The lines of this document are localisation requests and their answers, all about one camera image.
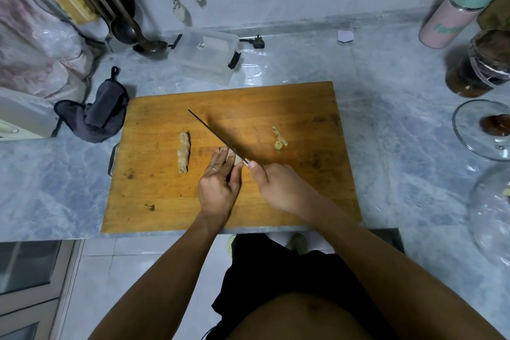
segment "left hand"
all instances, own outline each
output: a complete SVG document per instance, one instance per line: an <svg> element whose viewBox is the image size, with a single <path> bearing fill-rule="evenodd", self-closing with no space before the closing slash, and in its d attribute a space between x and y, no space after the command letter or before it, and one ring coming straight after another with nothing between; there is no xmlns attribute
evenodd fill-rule
<svg viewBox="0 0 510 340"><path fill-rule="evenodd" d="M239 194L243 169L242 162L233 167L236 155L232 153L227 159L227 153L227 147L215 150L206 171L198 181L201 214L218 217L222 226Z"/></svg>

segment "pink thermos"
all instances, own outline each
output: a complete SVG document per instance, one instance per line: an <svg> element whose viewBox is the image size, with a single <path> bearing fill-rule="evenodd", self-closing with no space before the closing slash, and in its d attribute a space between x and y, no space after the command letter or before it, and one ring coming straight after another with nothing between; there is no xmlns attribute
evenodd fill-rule
<svg viewBox="0 0 510 340"><path fill-rule="evenodd" d="M447 46L493 0L445 0L420 31L428 47Z"/></svg>

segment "grey marble countertop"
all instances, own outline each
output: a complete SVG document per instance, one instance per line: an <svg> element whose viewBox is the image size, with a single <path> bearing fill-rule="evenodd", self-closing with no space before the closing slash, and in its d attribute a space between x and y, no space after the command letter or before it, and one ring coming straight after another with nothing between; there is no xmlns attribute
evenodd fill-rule
<svg viewBox="0 0 510 340"><path fill-rule="evenodd" d="M341 44L336 29L345 25L359 28L354 42ZM469 192L494 163L457 140L451 116L465 99L444 83L477 26L444 50L418 41L416 19L305 28L274 30L264 50L245 44L227 88L332 80L365 225L399 227L410 258L510 337L508 273L481 255L466 224ZM113 65L137 96L222 88L183 79L170 60L127 52L100 61L93 90ZM507 101L510 88L484 98ZM85 143L63 126L55 138L0 143L0 241L99 237L119 138Z"/></svg>

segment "knife blade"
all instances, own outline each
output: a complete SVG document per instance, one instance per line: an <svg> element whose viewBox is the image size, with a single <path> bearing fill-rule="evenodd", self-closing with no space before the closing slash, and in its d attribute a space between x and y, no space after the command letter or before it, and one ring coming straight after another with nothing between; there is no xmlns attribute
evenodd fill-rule
<svg viewBox="0 0 510 340"><path fill-rule="evenodd" d="M211 131L211 133L212 133L214 136L218 137L218 138L219 138L219 140L220 140L222 143L224 143L228 149L232 149L232 151L233 151L236 155L238 155L238 156L241 158L241 160L243 160L243 163L244 163L244 165L245 165L245 166L248 166L248 160L246 160L245 158L241 157L241 156L239 155L239 153L237 153L237 151L235 150L235 148L232 148L230 145L228 145L228 144L227 144L227 142L226 142L224 139L222 139L222 138L218 135L218 133L216 133L216 132L215 132L215 131L213 131L211 128L209 128L209 126L208 126L205 122L203 122L203 121L200 119L200 117L198 117L195 113L193 113L193 112L192 112L192 111L190 111L189 109L188 109L188 112L190 112L192 115L194 115L194 116L195 116L195 118L196 118L197 120L199 120L199 121L200 121L200 122L201 122L201 123L202 123L202 124L203 124L203 125L204 125L207 129L208 129L208 130L209 130L209 131Z"/></svg>

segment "clear plastic box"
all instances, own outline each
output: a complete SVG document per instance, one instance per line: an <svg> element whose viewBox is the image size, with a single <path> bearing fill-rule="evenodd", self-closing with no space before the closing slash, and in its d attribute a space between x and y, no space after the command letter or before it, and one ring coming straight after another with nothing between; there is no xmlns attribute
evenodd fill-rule
<svg viewBox="0 0 510 340"><path fill-rule="evenodd" d="M239 60L239 37L224 32L185 28L170 52L185 77L228 85Z"/></svg>

